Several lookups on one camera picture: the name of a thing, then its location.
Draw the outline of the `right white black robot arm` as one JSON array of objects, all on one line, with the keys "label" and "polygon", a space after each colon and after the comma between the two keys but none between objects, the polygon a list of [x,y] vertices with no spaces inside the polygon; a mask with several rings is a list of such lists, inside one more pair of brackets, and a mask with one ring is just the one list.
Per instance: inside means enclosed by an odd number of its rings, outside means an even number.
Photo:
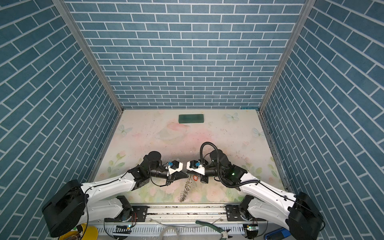
[{"label": "right white black robot arm", "polygon": [[228,157],[213,143],[205,142],[205,146],[213,147],[208,163],[203,153],[199,160],[189,161],[187,170],[199,175],[203,183],[210,177],[229,189],[236,189],[245,194],[239,205],[241,216],[246,221],[264,219],[287,229],[297,240],[316,240],[326,223],[319,209],[306,193],[294,194],[275,188],[246,169],[233,165]]}]

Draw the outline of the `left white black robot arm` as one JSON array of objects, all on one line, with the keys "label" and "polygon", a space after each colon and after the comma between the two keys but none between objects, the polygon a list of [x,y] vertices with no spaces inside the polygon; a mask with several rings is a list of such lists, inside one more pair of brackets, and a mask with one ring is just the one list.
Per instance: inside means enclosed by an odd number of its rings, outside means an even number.
[{"label": "left white black robot arm", "polygon": [[61,237],[73,228],[95,220],[128,221],[133,209],[123,193],[145,186],[152,178],[164,179],[165,186],[188,178],[183,163],[172,161],[164,164],[161,157],[159,152],[152,151],[144,156],[141,164],[103,181],[67,182],[42,207],[50,236]]}]

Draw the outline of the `clear plastic tube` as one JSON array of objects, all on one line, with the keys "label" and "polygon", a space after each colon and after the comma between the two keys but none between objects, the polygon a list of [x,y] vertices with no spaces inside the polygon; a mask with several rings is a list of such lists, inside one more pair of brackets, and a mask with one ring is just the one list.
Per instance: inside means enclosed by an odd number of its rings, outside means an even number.
[{"label": "clear plastic tube", "polygon": [[158,239],[159,240],[165,240],[166,234],[170,233],[170,232],[172,232],[172,233],[174,233],[176,235],[176,240],[180,240],[181,239],[180,232],[178,231],[178,229],[175,228],[175,227],[172,227],[172,226],[165,227],[160,232]]}]

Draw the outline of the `dark green sponge block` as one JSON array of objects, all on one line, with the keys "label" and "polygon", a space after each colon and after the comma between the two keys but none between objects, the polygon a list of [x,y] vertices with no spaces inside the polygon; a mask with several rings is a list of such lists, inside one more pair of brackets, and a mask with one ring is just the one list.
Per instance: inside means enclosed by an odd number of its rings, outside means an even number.
[{"label": "dark green sponge block", "polygon": [[204,123],[205,118],[203,114],[183,114],[179,115],[179,124],[200,124]]}]

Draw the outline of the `blue black device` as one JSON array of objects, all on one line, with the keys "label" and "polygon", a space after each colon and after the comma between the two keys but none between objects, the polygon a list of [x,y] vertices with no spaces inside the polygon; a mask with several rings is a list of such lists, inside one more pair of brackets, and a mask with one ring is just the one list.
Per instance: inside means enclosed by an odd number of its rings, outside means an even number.
[{"label": "blue black device", "polygon": [[264,240],[283,240],[291,236],[289,230],[285,228],[276,229],[272,232],[266,233],[264,235]]}]

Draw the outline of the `yellow tape roll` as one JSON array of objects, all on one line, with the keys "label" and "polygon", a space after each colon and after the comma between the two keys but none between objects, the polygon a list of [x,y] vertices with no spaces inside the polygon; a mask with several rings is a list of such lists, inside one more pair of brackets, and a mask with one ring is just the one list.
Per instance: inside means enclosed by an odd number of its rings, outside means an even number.
[{"label": "yellow tape roll", "polygon": [[88,227],[87,224],[81,224],[60,236],[59,240],[96,240],[98,235],[99,233],[96,227]]}]

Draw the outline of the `aluminium rail frame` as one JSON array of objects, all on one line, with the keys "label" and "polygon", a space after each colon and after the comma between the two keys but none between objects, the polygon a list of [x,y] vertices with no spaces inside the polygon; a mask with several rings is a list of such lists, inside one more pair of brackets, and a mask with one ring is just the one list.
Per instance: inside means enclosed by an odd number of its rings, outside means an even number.
[{"label": "aluminium rail frame", "polygon": [[197,225],[203,221],[214,224],[223,230],[230,230],[228,234],[242,234],[248,239],[254,239],[259,234],[259,222],[228,222],[225,205],[222,204],[181,204],[175,206],[148,206],[147,217],[144,222],[135,224],[128,222],[107,223],[105,219],[90,221],[88,227],[94,226],[99,235],[108,235],[115,240],[124,240],[128,236],[153,236],[167,226],[178,229],[181,234],[220,234],[211,228]]}]

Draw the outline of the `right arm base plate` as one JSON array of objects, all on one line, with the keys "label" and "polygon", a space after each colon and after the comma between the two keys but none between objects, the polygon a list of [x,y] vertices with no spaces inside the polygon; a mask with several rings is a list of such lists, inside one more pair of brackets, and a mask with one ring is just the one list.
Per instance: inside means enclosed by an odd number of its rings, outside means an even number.
[{"label": "right arm base plate", "polygon": [[246,217],[246,214],[243,214],[240,211],[239,205],[225,205],[225,211],[227,216],[228,222],[258,222],[262,221],[265,222],[266,220],[261,218],[254,218],[252,216]]}]

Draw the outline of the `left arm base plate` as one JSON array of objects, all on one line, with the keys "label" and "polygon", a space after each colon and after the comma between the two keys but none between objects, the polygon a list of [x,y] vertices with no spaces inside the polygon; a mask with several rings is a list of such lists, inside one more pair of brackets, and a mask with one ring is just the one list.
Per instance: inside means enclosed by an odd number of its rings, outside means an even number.
[{"label": "left arm base plate", "polygon": [[128,222],[135,224],[137,222],[144,222],[147,217],[148,206],[132,206],[123,211],[115,218],[105,218],[105,222]]}]

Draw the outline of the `green handled pliers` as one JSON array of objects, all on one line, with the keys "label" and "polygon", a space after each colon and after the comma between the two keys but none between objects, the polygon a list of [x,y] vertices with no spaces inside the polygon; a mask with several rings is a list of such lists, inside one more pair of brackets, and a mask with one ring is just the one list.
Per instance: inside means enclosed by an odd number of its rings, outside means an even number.
[{"label": "green handled pliers", "polygon": [[208,228],[211,228],[213,229],[214,231],[218,232],[221,234],[221,238],[220,240],[228,240],[230,238],[232,238],[232,236],[230,236],[228,234],[228,232],[230,230],[223,230],[222,228],[218,227],[218,226],[215,226],[214,224],[211,224],[211,223],[208,223],[208,222],[203,222],[203,221],[199,221],[197,220],[195,222],[197,225],[201,225],[201,226],[204,226],[204,227],[208,227]]}]

